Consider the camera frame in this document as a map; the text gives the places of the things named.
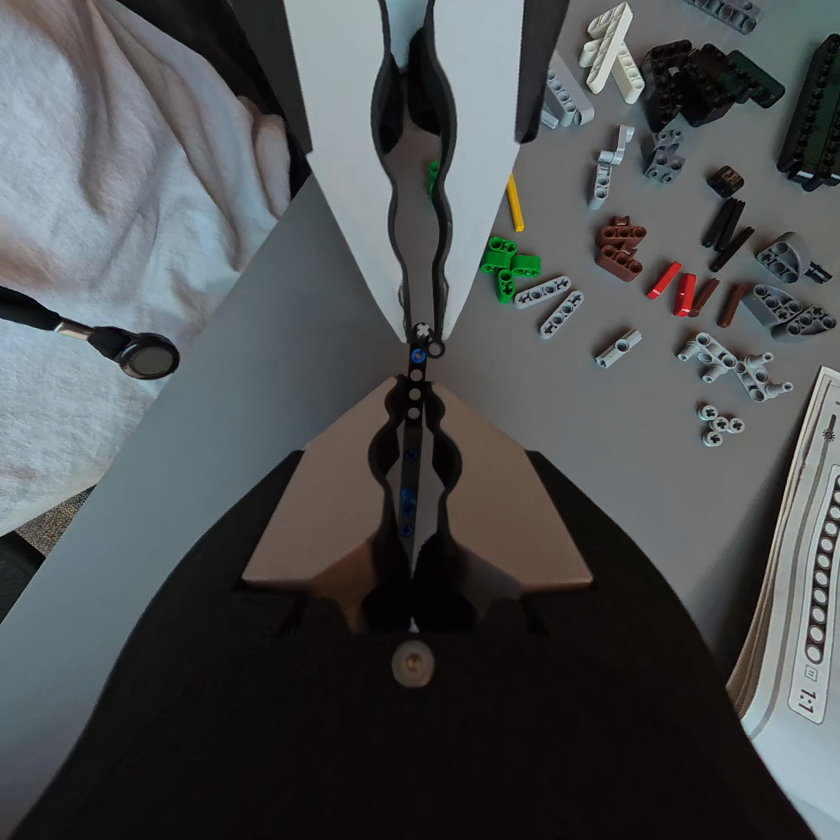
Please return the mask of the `light grey lego connector beam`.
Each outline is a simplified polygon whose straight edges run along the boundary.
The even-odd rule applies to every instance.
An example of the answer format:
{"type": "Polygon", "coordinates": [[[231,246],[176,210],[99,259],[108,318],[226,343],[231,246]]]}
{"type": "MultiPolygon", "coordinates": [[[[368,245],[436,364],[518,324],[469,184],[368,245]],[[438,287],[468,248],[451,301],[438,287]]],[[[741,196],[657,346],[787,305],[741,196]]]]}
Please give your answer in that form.
{"type": "Polygon", "coordinates": [[[587,205],[589,209],[594,211],[603,206],[610,190],[613,169],[623,162],[627,146],[634,134],[634,126],[621,124],[618,127],[615,149],[602,150],[598,154],[592,194],[587,205]]]}

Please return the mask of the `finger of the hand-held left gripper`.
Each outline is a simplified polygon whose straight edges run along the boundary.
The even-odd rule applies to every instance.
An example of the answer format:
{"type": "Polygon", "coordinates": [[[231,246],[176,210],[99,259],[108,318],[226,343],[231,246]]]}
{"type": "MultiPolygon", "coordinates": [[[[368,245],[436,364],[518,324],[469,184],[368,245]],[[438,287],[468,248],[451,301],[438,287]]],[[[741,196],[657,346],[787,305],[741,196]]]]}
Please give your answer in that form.
{"type": "Polygon", "coordinates": [[[392,58],[385,3],[283,5],[309,131],[309,165],[374,302],[407,342],[411,305],[395,244],[396,187],[379,128],[392,58]]]}
{"type": "Polygon", "coordinates": [[[524,2],[443,1],[427,10],[441,161],[433,279],[436,330],[448,340],[466,304],[509,176],[516,139],[524,2]]]}

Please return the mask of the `brown lego liftarm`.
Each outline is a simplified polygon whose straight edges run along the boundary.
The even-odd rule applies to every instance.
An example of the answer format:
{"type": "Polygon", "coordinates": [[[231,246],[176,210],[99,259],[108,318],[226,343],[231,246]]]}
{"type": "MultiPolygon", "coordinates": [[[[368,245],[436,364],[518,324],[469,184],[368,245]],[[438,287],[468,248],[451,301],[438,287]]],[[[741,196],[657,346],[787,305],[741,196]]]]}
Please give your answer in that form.
{"type": "Polygon", "coordinates": [[[623,282],[631,282],[644,270],[636,259],[636,249],[618,248],[612,245],[600,247],[595,264],[623,282]]]}
{"type": "Polygon", "coordinates": [[[603,226],[595,237],[597,248],[612,247],[633,253],[647,236],[647,229],[642,225],[635,225],[630,216],[614,216],[609,225],[603,226]]]}

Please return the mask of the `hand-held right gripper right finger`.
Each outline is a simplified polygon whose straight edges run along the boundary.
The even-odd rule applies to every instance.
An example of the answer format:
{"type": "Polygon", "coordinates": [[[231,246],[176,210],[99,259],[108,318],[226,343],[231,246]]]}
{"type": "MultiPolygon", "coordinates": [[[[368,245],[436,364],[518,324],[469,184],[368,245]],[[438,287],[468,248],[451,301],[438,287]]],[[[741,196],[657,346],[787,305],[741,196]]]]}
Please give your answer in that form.
{"type": "Polygon", "coordinates": [[[589,589],[594,576],[526,449],[445,386],[428,386],[440,485],[413,573],[421,632],[468,633],[502,601],[589,589]]]}

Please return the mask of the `grey curved lego panel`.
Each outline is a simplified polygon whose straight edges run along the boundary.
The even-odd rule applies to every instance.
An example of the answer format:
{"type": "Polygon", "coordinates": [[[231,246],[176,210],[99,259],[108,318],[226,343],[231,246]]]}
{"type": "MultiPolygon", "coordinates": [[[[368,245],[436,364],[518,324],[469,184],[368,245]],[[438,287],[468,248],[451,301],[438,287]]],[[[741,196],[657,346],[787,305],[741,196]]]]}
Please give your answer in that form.
{"type": "Polygon", "coordinates": [[[838,320],[821,306],[812,305],[795,314],[790,320],[772,327],[774,340],[800,342],[835,329],[838,320]]]}
{"type": "Polygon", "coordinates": [[[809,246],[793,231],[777,237],[756,253],[755,258],[777,281],[788,285],[803,278],[812,267],[809,246]]]}
{"type": "Polygon", "coordinates": [[[803,305],[788,292],[759,283],[746,291],[741,303],[764,326],[775,328],[795,319],[803,312],[803,305]]]}

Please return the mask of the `instruction booklet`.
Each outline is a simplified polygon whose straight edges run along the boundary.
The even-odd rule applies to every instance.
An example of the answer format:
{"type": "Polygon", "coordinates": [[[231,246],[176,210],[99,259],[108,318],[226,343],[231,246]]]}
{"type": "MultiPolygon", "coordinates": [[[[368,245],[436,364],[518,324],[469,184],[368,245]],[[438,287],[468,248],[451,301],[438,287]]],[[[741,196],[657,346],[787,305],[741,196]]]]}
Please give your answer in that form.
{"type": "Polygon", "coordinates": [[[816,837],[838,838],[839,373],[825,366],[727,689],[742,728],[816,837]]]}

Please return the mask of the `long grey lego beam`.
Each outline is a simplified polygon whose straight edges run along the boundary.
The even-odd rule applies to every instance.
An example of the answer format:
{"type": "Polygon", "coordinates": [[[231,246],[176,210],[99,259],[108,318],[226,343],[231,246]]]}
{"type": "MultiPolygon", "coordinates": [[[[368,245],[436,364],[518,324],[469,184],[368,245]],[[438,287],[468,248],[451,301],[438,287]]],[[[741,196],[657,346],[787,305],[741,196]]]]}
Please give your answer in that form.
{"type": "Polygon", "coordinates": [[[763,10],[754,1],[685,1],[729,26],[741,35],[751,34],[762,19],[763,10]]]}

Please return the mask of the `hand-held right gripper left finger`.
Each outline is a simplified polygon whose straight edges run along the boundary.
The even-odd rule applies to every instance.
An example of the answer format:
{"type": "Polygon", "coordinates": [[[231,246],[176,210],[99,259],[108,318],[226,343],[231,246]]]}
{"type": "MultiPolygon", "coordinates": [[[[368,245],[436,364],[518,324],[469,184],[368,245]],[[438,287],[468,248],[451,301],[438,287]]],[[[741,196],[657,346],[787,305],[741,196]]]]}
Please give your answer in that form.
{"type": "Polygon", "coordinates": [[[410,571],[387,480],[407,394],[404,375],[386,379],[305,447],[244,583],[334,600],[355,631],[408,629],[410,571]]]}

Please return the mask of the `grey thin lego liftarm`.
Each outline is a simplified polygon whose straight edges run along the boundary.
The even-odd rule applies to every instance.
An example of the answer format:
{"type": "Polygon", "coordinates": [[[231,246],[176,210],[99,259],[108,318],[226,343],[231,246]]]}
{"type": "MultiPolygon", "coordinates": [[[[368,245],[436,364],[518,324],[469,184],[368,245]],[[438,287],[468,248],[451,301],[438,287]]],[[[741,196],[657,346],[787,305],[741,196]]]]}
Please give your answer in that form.
{"type": "Polygon", "coordinates": [[[568,292],[570,288],[571,279],[568,276],[557,276],[531,288],[516,292],[512,302],[515,308],[525,309],[555,299],[568,292]]]}
{"type": "Polygon", "coordinates": [[[557,331],[568,321],[569,317],[574,314],[584,299],[585,295],[583,292],[578,290],[571,291],[539,327],[540,339],[551,339],[552,336],[554,336],[554,334],[557,333],[557,331]]]}

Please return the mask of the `grey lego block connector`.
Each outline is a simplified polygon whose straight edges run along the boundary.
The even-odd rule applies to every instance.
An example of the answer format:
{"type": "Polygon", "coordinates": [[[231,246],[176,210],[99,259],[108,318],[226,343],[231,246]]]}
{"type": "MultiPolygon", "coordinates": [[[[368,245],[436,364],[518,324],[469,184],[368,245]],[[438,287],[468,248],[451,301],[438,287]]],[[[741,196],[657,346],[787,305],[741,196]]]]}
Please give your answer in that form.
{"type": "Polygon", "coordinates": [[[686,163],[679,153],[684,138],[679,128],[666,128],[649,135],[643,142],[646,181],[669,185],[679,177],[686,163]]]}

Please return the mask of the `black lego beam assembly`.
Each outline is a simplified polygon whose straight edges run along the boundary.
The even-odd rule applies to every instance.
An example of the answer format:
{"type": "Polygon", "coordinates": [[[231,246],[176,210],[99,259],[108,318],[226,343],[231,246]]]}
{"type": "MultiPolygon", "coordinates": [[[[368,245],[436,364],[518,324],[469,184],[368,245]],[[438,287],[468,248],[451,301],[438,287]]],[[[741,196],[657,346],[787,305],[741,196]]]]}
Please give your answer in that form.
{"type": "Polygon", "coordinates": [[[407,369],[407,409],[402,427],[402,461],[396,523],[409,561],[413,559],[417,503],[424,441],[424,396],[427,363],[445,354],[445,343],[425,322],[413,326],[407,369]]]}

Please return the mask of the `white lego beam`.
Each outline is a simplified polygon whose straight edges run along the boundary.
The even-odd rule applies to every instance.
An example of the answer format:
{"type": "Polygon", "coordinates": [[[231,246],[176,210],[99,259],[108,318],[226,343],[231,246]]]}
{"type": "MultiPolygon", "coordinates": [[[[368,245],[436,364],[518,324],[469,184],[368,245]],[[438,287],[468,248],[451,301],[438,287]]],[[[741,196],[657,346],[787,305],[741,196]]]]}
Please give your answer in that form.
{"type": "Polygon", "coordinates": [[[626,104],[634,104],[640,99],[645,88],[644,76],[624,43],[616,53],[612,76],[626,104]]]}
{"type": "Polygon", "coordinates": [[[589,71],[585,85],[590,92],[600,93],[611,76],[633,16],[628,2],[622,2],[588,24],[586,31],[590,40],[581,50],[579,67],[589,71]]]}

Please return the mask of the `grey angled lego connector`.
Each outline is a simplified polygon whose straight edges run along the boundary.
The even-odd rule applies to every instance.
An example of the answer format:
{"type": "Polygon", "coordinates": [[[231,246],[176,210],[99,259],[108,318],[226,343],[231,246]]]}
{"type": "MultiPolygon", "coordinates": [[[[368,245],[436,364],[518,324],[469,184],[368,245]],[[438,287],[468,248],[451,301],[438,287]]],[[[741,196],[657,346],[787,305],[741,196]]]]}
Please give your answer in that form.
{"type": "Polygon", "coordinates": [[[683,362],[696,359],[704,365],[700,378],[707,384],[735,371],[739,364],[738,358],[707,332],[699,332],[688,340],[676,358],[683,362]]]}
{"type": "Polygon", "coordinates": [[[791,393],[795,386],[790,381],[772,382],[767,364],[774,361],[772,352],[751,354],[739,360],[734,372],[748,397],[756,403],[766,403],[778,396],[791,393]]]}

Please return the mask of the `stack of long dark beams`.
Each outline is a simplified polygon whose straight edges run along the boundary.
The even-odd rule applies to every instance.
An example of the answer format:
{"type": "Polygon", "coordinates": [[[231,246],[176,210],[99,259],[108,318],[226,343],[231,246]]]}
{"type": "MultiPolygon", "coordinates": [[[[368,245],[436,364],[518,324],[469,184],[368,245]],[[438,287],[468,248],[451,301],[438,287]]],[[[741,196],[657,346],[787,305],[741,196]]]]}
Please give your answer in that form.
{"type": "Polygon", "coordinates": [[[830,34],[814,53],[777,168],[807,193],[839,184],[838,34],[830,34]]]}

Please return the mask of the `black lego axle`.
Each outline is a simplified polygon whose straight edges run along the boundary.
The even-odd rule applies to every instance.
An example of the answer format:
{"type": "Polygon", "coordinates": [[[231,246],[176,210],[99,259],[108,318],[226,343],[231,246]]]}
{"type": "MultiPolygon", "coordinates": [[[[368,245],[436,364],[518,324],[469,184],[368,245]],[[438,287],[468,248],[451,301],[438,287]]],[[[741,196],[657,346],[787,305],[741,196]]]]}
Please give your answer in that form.
{"type": "Polygon", "coordinates": [[[710,225],[700,241],[703,248],[710,248],[717,245],[723,228],[725,228],[733,209],[738,204],[734,197],[727,198],[717,210],[710,225]]]}
{"type": "Polygon", "coordinates": [[[754,233],[754,227],[745,227],[737,235],[735,235],[731,241],[729,241],[726,248],[717,253],[717,256],[710,262],[709,271],[715,275],[720,272],[730,259],[739,252],[740,248],[747,243],[754,233]]]}
{"type": "Polygon", "coordinates": [[[736,232],[736,228],[739,225],[742,212],[746,207],[745,205],[746,203],[744,201],[735,199],[732,200],[728,213],[725,216],[724,221],[721,223],[720,233],[715,243],[715,250],[717,253],[722,253],[730,246],[732,238],[736,232]]]}

